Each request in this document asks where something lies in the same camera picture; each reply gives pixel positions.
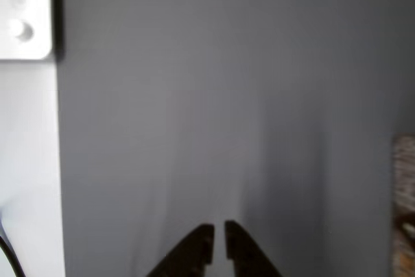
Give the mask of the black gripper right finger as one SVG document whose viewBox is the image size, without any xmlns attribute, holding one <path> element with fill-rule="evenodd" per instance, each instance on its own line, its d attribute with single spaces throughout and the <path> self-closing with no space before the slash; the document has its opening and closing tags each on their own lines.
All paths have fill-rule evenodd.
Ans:
<svg viewBox="0 0 415 277">
<path fill-rule="evenodd" d="M 225 222 L 226 256 L 236 277 L 282 277 L 252 236 L 236 221 Z"/>
</svg>

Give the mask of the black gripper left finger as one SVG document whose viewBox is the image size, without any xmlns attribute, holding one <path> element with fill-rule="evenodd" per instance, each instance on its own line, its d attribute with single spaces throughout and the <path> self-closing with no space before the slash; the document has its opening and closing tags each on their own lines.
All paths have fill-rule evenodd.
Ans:
<svg viewBox="0 0 415 277">
<path fill-rule="evenodd" d="M 201 277 L 213 261 L 215 227 L 190 231 L 148 274 L 150 277 Z"/>
</svg>

